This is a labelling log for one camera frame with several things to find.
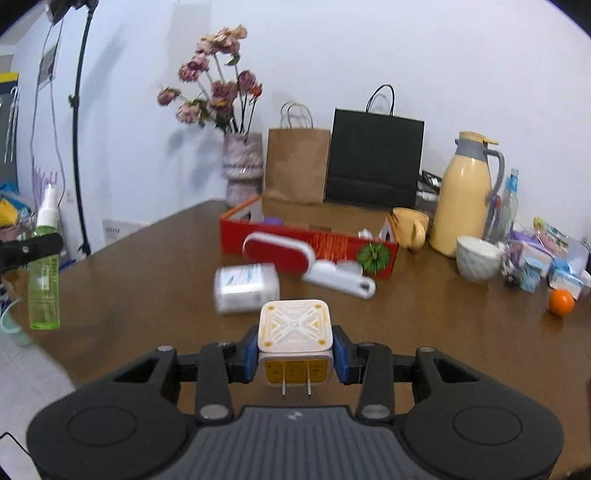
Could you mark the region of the white yellow power adapter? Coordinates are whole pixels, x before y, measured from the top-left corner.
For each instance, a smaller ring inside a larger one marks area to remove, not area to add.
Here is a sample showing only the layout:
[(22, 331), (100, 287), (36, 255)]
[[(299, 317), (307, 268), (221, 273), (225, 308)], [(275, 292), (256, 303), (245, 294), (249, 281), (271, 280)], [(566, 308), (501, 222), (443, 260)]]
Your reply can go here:
[(334, 368), (329, 305), (320, 299), (277, 300), (259, 314), (259, 368), (267, 384), (286, 395), (290, 387), (308, 393), (329, 381)]

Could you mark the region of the purple plastic bag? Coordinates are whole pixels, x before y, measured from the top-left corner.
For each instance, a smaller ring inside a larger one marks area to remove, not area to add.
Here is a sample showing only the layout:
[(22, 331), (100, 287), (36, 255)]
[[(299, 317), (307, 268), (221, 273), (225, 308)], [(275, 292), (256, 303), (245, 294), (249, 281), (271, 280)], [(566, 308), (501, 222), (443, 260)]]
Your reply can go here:
[(512, 264), (524, 269), (527, 260), (533, 260), (541, 269), (545, 278), (556, 259), (564, 260), (569, 243), (564, 238), (556, 237), (547, 231), (530, 232), (513, 230), (509, 237), (509, 252)]

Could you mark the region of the clear plastic water bottle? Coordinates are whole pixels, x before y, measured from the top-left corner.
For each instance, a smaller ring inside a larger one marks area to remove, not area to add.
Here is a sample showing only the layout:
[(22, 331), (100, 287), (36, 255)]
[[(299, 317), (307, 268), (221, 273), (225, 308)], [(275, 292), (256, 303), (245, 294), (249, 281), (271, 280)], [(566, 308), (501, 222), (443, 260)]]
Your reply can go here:
[(519, 208), (518, 180), (519, 170), (513, 168), (508, 177), (506, 188), (501, 197), (500, 206), (497, 209), (495, 221), (489, 236), (492, 243), (506, 243), (511, 236)]

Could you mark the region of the green plastic basin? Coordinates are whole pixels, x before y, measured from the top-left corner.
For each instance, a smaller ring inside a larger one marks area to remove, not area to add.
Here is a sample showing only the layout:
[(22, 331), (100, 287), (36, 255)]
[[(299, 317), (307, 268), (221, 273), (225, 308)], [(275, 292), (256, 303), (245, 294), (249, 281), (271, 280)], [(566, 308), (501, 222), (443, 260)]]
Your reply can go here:
[(2, 333), (16, 335), (21, 332), (21, 327), (16, 323), (12, 316), (12, 309), (20, 302), (20, 299), (1, 301), (0, 330)]

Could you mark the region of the red white lint brush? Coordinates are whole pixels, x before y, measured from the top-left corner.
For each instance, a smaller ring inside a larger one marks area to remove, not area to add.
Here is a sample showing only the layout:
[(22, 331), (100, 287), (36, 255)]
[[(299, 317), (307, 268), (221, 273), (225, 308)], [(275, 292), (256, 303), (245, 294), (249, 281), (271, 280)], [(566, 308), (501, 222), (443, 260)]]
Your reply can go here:
[(318, 260), (311, 245), (301, 240), (254, 232), (243, 241), (242, 254), (252, 262), (273, 264), (280, 273), (361, 299), (372, 298), (377, 290), (373, 279), (346, 271), (332, 261)]

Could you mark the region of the white tissue pack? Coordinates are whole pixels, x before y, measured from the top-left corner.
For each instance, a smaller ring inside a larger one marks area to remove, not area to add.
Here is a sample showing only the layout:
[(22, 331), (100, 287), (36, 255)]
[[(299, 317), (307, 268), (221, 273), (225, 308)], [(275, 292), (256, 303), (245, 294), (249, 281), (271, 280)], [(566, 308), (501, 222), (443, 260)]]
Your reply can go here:
[(280, 279), (273, 264), (249, 264), (218, 268), (213, 281), (218, 314), (259, 311), (280, 299)]

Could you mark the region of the white wall calendar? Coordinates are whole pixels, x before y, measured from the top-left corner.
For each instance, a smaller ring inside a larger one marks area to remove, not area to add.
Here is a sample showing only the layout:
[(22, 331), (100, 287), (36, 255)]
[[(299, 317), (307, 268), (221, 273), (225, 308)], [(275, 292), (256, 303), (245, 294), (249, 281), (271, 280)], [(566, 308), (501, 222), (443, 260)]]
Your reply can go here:
[(141, 223), (103, 219), (102, 228), (105, 245), (110, 246), (141, 230), (143, 225)]

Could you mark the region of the green spray bottle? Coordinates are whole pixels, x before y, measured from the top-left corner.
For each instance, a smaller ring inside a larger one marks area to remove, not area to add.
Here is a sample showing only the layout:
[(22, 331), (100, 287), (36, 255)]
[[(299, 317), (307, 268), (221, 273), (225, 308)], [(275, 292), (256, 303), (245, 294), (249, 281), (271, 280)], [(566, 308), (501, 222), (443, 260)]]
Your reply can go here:
[[(48, 184), (37, 212), (34, 238), (58, 232), (58, 201), (57, 187)], [(60, 327), (58, 253), (29, 265), (28, 314), (31, 329), (53, 330)]]

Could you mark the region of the pink flower bouquet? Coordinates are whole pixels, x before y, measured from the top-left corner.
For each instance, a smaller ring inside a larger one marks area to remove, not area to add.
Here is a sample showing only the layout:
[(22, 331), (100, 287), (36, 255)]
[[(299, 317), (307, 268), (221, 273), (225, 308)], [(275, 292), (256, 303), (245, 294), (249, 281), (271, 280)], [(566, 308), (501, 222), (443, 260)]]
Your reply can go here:
[(175, 104), (175, 117), (182, 124), (211, 123), (225, 134), (249, 134), (263, 83), (249, 69), (239, 68), (242, 41), (248, 35), (245, 26), (238, 25), (202, 36), (177, 71), (178, 80), (195, 86), (197, 94), (191, 97), (168, 86), (158, 91), (157, 104)]

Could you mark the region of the orange fruit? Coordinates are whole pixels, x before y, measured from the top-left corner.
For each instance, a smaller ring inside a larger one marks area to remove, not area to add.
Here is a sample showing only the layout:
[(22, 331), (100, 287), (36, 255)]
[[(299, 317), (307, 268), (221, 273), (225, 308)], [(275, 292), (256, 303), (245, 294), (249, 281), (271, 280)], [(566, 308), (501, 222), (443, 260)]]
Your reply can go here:
[(555, 316), (564, 318), (575, 308), (575, 299), (565, 289), (553, 290), (548, 300), (548, 310)]

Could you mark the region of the pink mottled ceramic vase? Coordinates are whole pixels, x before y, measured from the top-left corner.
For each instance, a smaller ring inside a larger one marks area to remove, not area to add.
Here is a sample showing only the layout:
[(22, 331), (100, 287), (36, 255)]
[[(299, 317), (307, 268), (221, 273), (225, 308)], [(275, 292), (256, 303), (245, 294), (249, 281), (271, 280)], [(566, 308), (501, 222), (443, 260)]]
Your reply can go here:
[(263, 135), (226, 134), (222, 146), (222, 177), (228, 180), (225, 204), (233, 208), (259, 196), (263, 174)]

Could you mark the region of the purple round lid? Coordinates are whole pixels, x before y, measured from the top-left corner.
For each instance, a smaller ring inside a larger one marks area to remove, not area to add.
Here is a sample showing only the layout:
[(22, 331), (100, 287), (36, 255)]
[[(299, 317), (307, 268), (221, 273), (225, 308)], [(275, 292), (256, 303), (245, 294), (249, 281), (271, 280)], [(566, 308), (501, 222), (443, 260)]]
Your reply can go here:
[(279, 217), (266, 217), (263, 219), (263, 225), (283, 226), (283, 220)]

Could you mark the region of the red cardboard box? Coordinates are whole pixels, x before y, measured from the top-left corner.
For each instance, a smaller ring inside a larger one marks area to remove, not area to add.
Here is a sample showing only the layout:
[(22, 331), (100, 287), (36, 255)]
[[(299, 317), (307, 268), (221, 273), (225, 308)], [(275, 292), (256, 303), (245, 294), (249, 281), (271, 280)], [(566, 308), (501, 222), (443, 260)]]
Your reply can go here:
[[(263, 225), (266, 217), (279, 217), (283, 226)], [(399, 248), (389, 212), (332, 203), (301, 204), (264, 195), (223, 213), (219, 227), (224, 254), (242, 254), (247, 235), (266, 232), (307, 242), (321, 260), (359, 262), (363, 273), (381, 279), (391, 277)]]

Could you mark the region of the yellow ceramic mug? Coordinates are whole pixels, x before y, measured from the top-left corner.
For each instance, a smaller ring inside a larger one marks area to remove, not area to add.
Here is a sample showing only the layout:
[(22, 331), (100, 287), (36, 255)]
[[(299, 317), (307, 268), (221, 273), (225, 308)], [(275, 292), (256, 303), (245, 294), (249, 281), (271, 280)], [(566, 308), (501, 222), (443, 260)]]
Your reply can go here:
[(394, 208), (394, 234), (401, 247), (418, 252), (427, 240), (429, 217), (417, 210)]

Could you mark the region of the white textured bowl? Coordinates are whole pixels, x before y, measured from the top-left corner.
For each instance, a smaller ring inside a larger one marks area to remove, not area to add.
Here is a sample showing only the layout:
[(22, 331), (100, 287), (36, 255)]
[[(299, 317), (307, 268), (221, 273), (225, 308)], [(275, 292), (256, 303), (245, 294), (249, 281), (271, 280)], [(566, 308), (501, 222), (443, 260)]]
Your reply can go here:
[(474, 283), (487, 283), (501, 269), (504, 249), (471, 236), (457, 239), (456, 263), (459, 273)]

